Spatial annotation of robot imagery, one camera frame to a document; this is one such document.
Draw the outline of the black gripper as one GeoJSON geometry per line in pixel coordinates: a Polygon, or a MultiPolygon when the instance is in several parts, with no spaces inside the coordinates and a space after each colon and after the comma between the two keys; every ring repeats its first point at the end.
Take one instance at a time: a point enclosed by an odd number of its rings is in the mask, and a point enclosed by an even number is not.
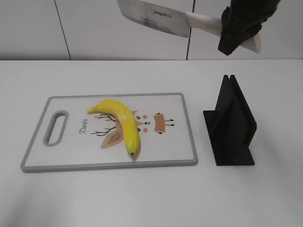
{"type": "Polygon", "coordinates": [[[259,31],[281,0],[232,0],[221,16],[221,38],[218,50],[231,55],[239,46],[260,52],[259,31]]]}

